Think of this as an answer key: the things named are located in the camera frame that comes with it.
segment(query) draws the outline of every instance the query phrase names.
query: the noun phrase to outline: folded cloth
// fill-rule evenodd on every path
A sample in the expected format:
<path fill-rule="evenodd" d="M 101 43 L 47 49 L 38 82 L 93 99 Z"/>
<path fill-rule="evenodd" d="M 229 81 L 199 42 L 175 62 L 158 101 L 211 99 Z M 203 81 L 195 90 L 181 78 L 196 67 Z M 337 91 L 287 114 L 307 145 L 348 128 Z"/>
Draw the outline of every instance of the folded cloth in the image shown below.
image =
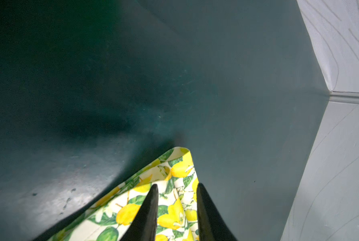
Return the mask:
<path fill-rule="evenodd" d="M 151 186 L 159 191 L 156 241 L 199 240 L 197 174 L 190 151 L 174 147 L 119 184 L 49 241 L 117 241 Z"/>

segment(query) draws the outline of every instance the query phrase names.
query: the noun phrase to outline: white wall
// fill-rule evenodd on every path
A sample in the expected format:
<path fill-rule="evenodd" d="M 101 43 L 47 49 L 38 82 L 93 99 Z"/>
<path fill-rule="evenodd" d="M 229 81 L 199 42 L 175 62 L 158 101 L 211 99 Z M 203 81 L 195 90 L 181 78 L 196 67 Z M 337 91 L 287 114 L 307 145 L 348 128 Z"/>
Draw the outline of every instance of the white wall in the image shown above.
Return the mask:
<path fill-rule="evenodd" d="M 359 241 L 359 104 L 327 106 L 281 241 Z"/>
<path fill-rule="evenodd" d="M 359 92 L 359 0 L 297 0 L 330 91 Z"/>

